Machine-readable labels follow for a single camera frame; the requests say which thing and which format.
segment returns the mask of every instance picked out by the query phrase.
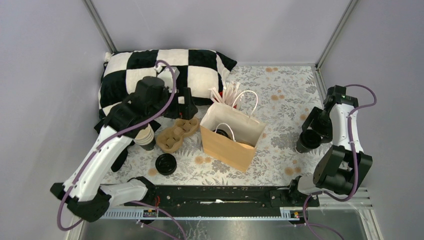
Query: cardboard cup holder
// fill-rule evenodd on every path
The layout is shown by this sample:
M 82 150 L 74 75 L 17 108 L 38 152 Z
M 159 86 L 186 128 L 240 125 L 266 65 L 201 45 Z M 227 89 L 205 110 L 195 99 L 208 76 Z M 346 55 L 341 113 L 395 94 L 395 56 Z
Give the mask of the cardboard cup holder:
M 199 129 L 199 119 L 177 119 L 171 127 L 165 128 L 156 138 L 156 144 L 164 153 L 175 153 L 183 145 L 184 138 L 195 134 Z

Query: paper cup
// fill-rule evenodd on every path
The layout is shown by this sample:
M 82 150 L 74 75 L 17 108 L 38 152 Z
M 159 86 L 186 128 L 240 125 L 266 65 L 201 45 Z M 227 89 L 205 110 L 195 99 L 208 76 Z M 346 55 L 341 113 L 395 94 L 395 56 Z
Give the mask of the paper cup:
M 144 150 L 150 151 L 155 148 L 155 133 L 153 132 L 150 124 L 145 129 L 140 130 L 137 136 L 134 138 L 134 142 L 140 145 Z

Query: metal frame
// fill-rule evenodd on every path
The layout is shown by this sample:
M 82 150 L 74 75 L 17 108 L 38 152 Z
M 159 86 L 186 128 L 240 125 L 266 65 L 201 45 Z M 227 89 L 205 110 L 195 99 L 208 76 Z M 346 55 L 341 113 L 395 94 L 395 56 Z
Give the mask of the metal frame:
M 105 24 L 102 21 L 102 18 L 100 18 L 99 13 L 97 12 L 96 7 L 94 6 L 94 3 L 92 0 L 82 0 L 85 7 L 87 8 L 88 13 L 90 14 L 95 26 L 97 27 L 101 37 L 103 38 L 104 42 L 106 43 L 107 47 L 109 48 L 109 51 L 111 53 L 117 52 L 117 47 L 114 44 L 114 41 L 112 41 L 111 36 L 109 35 L 108 30 L 105 27 Z
M 109 51 L 111 53 L 117 52 L 117 48 L 109 35 L 108 30 L 106 29 L 105 24 L 103 23 L 96 7 L 94 6 L 92 0 L 82 0 L 84 5 L 87 8 L 87 11 L 89 12 L 94 24 L 96 25 L 101 37 L 105 41 L 107 47 L 109 48 Z M 354 10 L 355 6 L 358 4 L 359 0 L 351 0 L 349 4 L 347 5 L 342 17 L 340 18 L 340 21 L 338 22 L 334 32 L 332 33 L 327 45 L 325 46 L 321 56 L 319 57 L 318 61 L 316 63 L 305 63 L 305 64 L 298 64 L 298 63 L 269 63 L 269 64 L 263 64 L 263 63 L 253 63 L 253 64 L 238 64 L 238 66 L 311 66 L 313 77 L 315 78 L 316 87 L 318 90 L 318 93 L 321 97 L 321 100 L 324 100 L 327 93 L 327 87 L 325 85 L 322 73 L 321 73 L 321 67 L 323 66 L 327 56 L 329 55 L 332 47 L 334 46 L 337 38 L 339 37 L 341 31 L 343 30 L 343 27 L 345 26 L 349 16 L 351 15 L 352 11 Z M 368 190 L 364 187 L 360 187 L 358 189 L 358 192 L 355 194 L 355 196 L 349 201 L 349 202 L 338 202 L 334 199 L 326 196 L 321 195 L 319 197 L 320 207 L 314 207 L 314 209 L 332 209 L 332 210 L 348 210 L 348 209 L 356 209 L 358 213 L 360 214 L 362 225 L 364 227 L 364 230 L 366 232 L 366 236 L 369 240 L 383 240 L 382 233 L 380 231 L 380 227 L 377 223 L 377 219 L 374 213 L 373 205 L 371 203 L 371 200 L 368 195 Z M 139 219 L 138 211 L 145 209 L 145 207 L 118 207 L 110 209 L 102 218 L 103 219 Z M 287 211 L 290 210 L 301 210 L 299 207 L 282 207 L 281 210 L 281 216 L 277 218 L 242 218 L 242 217 L 236 217 L 234 220 L 290 220 L 287 216 Z M 211 217 L 207 218 L 208 220 L 230 220 L 228 218 L 220 218 L 220 217 Z M 71 224 L 73 225 L 79 220 L 78 217 L 73 216 L 71 219 Z M 86 226 L 86 222 L 84 221 L 82 224 L 78 225 L 74 229 L 68 231 L 66 233 L 65 239 L 66 240 L 79 240 L 80 235 L 84 230 L 84 227 Z
M 349 4 L 347 5 L 346 9 L 344 10 L 343 15 L 340 18 L 340 21 L 338 22 L 337 26 L 335 27 L 334 32 L 332 33 L 330 40 L 328 41 L 327 45 L 324 48 L 324 51 L 322 52 L 321 56 L 319 57 L 318 61 L 316 62 L 316 68 L 320 69 L 330 50 L 332 49 L 334 43 L 336 42 L 337 38 L 340 35 L 340 32 L 342 31 L 343 27 L 345 26 L 349 16 L 351 15 L 352 11 L 354 10 L 355 6 L 357 5 L 357 3 L 359 2 L 359 0 L 350 0 Z

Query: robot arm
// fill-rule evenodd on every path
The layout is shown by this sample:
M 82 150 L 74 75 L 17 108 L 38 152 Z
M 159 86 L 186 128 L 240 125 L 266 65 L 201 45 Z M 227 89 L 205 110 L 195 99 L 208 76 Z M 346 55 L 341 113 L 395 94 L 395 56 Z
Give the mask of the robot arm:
M 355 151 L 352 152 L 348 134 L 348 116 L 358 106 L 358 99 L 346 95 L 346 88 L 335 85 L 327 91 L 324 109 L 314 107 L 302 125 L 302 133 L 296 143 L 296 150 L 306 153 L 332 140 L 332 146 L 317 164 L 313 175 L 294 179 L 290 186 L 293 191 L 304 195 L 329 190 L 336 194 L 348 195 L 353 188 L 353 154 L 358 159 L 358 186 L 368 173 L 373 159 L 364 154 L 358 138 L 357 112 L 352 114 L 351 129 Z M 348 169 L 342 168 L 346 162 Z
M 175 94 L 171 105 L 163 114 L 165 117 L 192 119 L 197 113 L 198 110 L 191 99 L 190 89 L 184 88 L 182 94 L 184 104 L 178 102 L 179 96 Z M 73 186 L 65 200 L 67 208 L 73 214 L 88 222 L 99 219 L 109 207 L 142 200 L 149 189 L 149 183 L 142 178 L 133 178 L 128 182 L 112 185 L 101 185 L 101 182 L 121 152 L 132 143 L 133 138 L 147 125 L 128 131 L 124 135 L 116 136 L 103 145 L 100 150 L 97 149 L 99 144 L 117 132 L 135 126 L 156 114 L 168 99 L 169 93 L 163 80 L 157 77 L 145 77 L 139 81 L 135 92 L 110 110 L 96 142 L 78 169 L 65 182 L 54 183 L 50 191 L 61 200 Z M 97 154 L 85 167 L 78 182 L 73 184 L 78 172 L 95 151 L 97 151 Z

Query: black cup lid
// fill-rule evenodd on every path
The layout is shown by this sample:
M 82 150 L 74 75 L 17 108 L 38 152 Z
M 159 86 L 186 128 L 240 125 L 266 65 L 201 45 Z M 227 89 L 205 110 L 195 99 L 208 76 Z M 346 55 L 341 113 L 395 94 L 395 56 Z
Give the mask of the black cup lid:
M 226 138 L 230 138 L 230 136 L 228 136 L 228 133 L 226 131 L 222 130 L 222 129 L 217 129 L 216 133 L 219 134 L 219 135 L 222 135 Z
M 154 165 L 157 171 L 165 176 L 173 174 L 177 169 L 177 161 L 175 157 L 169 153 L 164 153 L 157 157 Z

